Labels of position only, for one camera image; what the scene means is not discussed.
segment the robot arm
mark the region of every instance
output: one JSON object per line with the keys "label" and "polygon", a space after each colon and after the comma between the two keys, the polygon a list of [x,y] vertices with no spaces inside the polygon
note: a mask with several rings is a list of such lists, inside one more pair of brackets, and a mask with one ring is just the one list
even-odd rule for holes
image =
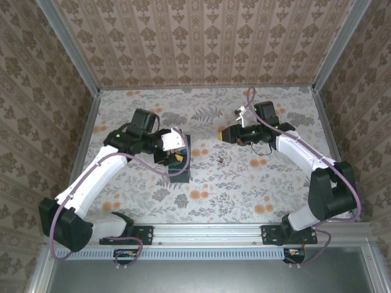
{"label": "robot arm", "polygon": [[[268,124],[299,137],[295,128],[288,123],[280,123],[274,111],[273,103],[268,101],[254,105],[256,113]],[[233,125],[224,129],[219,138],[223,142],[237,143],[241,146],[252,143],[265,142],[275,150],[286,154],[297,166],[299,166],[310,179],[310,191],[308,202],[298,211],[286,215],[282,219],[282,227],[285,236],[295,234],[295,231],[311,229],[311,226],[350,211],[357,207],[356,201],[334,172],[321,160],[315,157],[302,144],[288,136],[281,135],[264,125],[251,125],[242,127]],[[353,169],[347,162],[335,162],[318,151],[325,161],[328,161],[349,181],[354,188]]]}
{"label": "robot arm", "polygon": [[[97,242],[102,238],[131,236],[134,222],[123,214],[115,212],[89,221],[86,221],[86,215],[102,188],[131,160],[125,156],[111,156],[99,163],[105,156],[114,153],[148,153],[153,154],[157,164],[176,165],[182,162],[182,155],[175,152],[185,146],[181,135],[173,129],[161,129],[151,133],[155,118],[158,117],[154,113],[136,110],[131,123],[108,135],[97,156],[72,185],[54,200],[45,198],[40,203],[40,218],[45,235],[49,236],[54,215],[60,206],[65,204],[56,222],[54,239],[73,252],[80,251],[89,242]],[[76,192],[68,200],[76,186]]]}

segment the floral tablecloth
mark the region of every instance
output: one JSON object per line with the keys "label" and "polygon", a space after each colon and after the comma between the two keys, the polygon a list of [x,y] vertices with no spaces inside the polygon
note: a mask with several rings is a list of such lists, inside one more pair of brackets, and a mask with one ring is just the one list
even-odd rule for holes
{"label": "floral tablecloth", "polygon": [[[259,156],[248,146],[217,139],[219,131],[236,123],[233,111],[245,103],[246,91],[101,92],[85,166],[109,132],[129,122],[137,108],[143,108],[160,116],[162,128],[179,126],[191,135],[191,181],[170,183],[168,178],[130,162],[102,190],[89,214],[120,211],[137,223],[254,223],[278,222],[301,207],[306,202],[309,180],[286,155],[273,151],[269,156]],[[280,121],[291,123],[306,141],[329,155],[310,88],[258,88],[255,102],[260,101],[272,101]],[[246,118],[248,125],[255,123],[250,112]],[[267,144],[254,148],[258,153],[269,153]],[[139,157],[153,165],[151,155]]]}

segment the gray floor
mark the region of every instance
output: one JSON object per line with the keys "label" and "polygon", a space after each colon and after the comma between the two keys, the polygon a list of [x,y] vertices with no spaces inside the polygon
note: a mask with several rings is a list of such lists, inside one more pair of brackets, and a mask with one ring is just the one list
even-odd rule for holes
{"label": "gray floor", "polygon": [[127,269],[116,269],[110,261],[65,261],[56,267],[48,292],[367,293],[373,289],[359,249],[328,248],[316,262],[300,269],[282,261],[139,261]]}

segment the floral wallpaper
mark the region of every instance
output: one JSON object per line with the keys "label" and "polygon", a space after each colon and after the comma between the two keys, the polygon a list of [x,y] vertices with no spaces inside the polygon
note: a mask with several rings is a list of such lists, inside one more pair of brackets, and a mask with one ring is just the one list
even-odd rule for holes
{"label": "floral wallpaper", "polygon": [[[309,180],[286,155],[255,154],[250,146],[220,142],[219,131],[236,124],[233,111],[245,103],[247,88],[102,91],[100,111],[85,166],[114,129],[129,122],[140,107],[157,113],[161,127],[178,126],[191,136],[189,184],[169,179],[130,162],[94,200],[89,215],[120,211],[137,223],[278,222],[305,202]],[[272,101],[281,121],[329,155],[309,87],[258,88],[256,99]],[[247,124],[255,123],[251,113]],[[268,154],[264,143],[254,145]],[[154,165],[153,156],[140,154]]]}
{"label": "floral wallpaper", "polygon": [[321,89],[391,274],[391,2],[373,0]]}
{"label": "floral wallpaper", "polygon": [[23,292],[38,204],[68,184],[92,97],[34,1],[0,1],[0,292]]}
{"label": "floral wallpaper", "polygon": [[52,0],[102,89],[311,84],[353,0]]}

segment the purple cable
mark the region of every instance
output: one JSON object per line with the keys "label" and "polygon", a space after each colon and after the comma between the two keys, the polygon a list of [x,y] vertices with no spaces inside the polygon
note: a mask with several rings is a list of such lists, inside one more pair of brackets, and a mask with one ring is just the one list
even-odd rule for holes
{"label": "purple cable", "polygon": [[[137,258],[140,257],[141,253],[142,253],[142,247],[143,247],[143,244],[142,244],[142,241],[136,237],[106,237],[105,239],[109,239],[109,240],[135,240],[137,241],[137,243],[140,245],[140,248],[138,249],[137,251],[137,254],[136,256],[131,260],[131,262],[129,262],[127,264],[127,266],[131,266],[132,264],[134,264],[134,262],[137,260]],[[118,257],[124,253],[124,252],[128,252],[128,250],[120,250],[120,251],[117,251],[117,254],[115,255],[115,258],[114,258],[114,262],[117,266],[119,266],[120,264],[118,263]]]}
{"label": "purple cable", "polygon": [[[250,90],[253,91],[253,98],[250,100]],[[255,116],[255,118],[260,122],[262,123],[263,125],[265,125],[266,127],[274,130],[275,132],[278,132],[279,134],[283,135],[283,136],[287,136],[291,139],[294,139],[295,141],[297,141],[298,143],[300,143],[302,146],[304,146],[307,150],[309,150],[318,160],[321,160],[322,162],[324,162],[345,184],[346,186],[349,188],[349,190],[351,191],[351,193],[353,194],[353,197],[356,201],[356,205],[357,205],[357,213],[354,217],[351,217],[349,219],[340,219],[340,218],[330,218],[330,220],[335,220],[335,221],[340,221],[340,222],[351,222],[351,221],[355,221],[355,220],[358,220],[360,215],[361,215],[361,202],[360,202],[360,198],[357,194],[357,192],[354,190],[353,186],[350,184],[350,182],[331,164],[329,163],[327,160],[325,160],[323,158],[322,155],[319,155],[315,150],[313,150],[307,143],[305,143],[303,140],[301,140],[299,137],[296,137],[296,136],[293,136],[292,134],[290,133],[287,133],[285,131],[281,131],[273,126],[271,126],[270,124],[268,124],[267,122],[265,122],[264,120],[262,120],[256,113],[256,111],[254,110],[254,108],[252,107],[251,105],[251,102],[252,100],[254,99],[254,95],[255,95],[255,87],[251,86],[249,87],[249,89],[247,90],[247,105],[248,108],[251,110],[251,112],[253,113],[253,115]]]}
{"label": "purple cable", "polygon": [[145,162],[143,162],[142,160],[140,160],[138,157],[135,157],[135,156],[132,156],[131,154],[125,154],[125,153],[112,153],[112,154],[108,154],[107,156],[104,156],[103,158],[101,158],[94,166],[92,166],[92,168],[90,170],[88,170],[86,172],[86,174],[84,174],[84,176],[78,181],[78,183],[76,183],[75,187],[72,189],[72,191],[69,193],[69,195],[67,195],[67,197],[65,198],[65,200],[62,202],[62,204],[59,206],[59,208],[57,209],[56,213],[54,214],[54,217],[53,217],[53,221],[51,222],[51,226],[50,226],[50,232],[49,232],[49,249],[50,249],[50,253],[51,253],[51,257],[56,260],[56,261],[64,261],[66,260],[67,258],[69,258],[72,254],[72,252],[68,253],[66,256],[64,256],[63,258],[59,258],[57,255],[56,255],[56,252],[54,251],[54,230],[56,228],[56,223],[57,223],[57,220],[60,216],[60,213],[62,211],[62,209],[65,207],[65,205],[68,203],[68,201],[73,198],[73,195],[76,193],[76,191],[79,189],[79,187],[83,184],[83,182],[87,179],[88,176],[91,175],[91,173],[97,168],[99,167],[105,160],[107,160],[108,158],[110,157],[114,157],[114,156],[124,156],[124,157],[127,157],[129,159],[132,159],[132,160],[135,160],[136,162],[140,163],[141,165],[143,165],[145,168],[155,172],[156,174],[159,174],[161,176],[168,176],[168,177],[171,177],[171,176],[177,176],[179,174],[182,174],[186,168],[188,167],[188,165],[190,164],[190,156],[189,156],[189,153],[190,153],[190,149],[189,149],[189,145],[188,145],[188,139],[187,137],[182,134],[182,132],[180,132],[179,130],[173,128],[173,130],[175,132],[177,132],[183,142],[185,143],[185,148],[186,148],[186,163],[185,163],[185,166],[183,166],[183,168],[179,171],[177,171],[176,173],[171,173],[171,174],[168,174],[168,173],[164,173],[164,172],[161,172],[151,166],[149,166],[148,164],[146,164]]}
{"label": "purple cable", "polygon": [[325,245],[322,247],[322,249],[311,259],[309,259],[308,261],[304,261],[302,262],[301,264],[298,264],[296,261],[294,261],[293,259],[291,258],[287,258],[285,257],[285,259],[289,260],[290,262],[292,262],[293,264],[297,264],[298,267],[299,266],[305,266],[307,264],[310,264],[311,262],[315,261],[324,251],[325,249],[329,246],[330,242],[331,242],[331,234],[328,233],[327,231],[325,230],[319,230],[319,229],[316,229],[317,232],[320,232],[320,233],[323,233],[323,234],[326,234],[329,236],[328,240],[326,241]]}

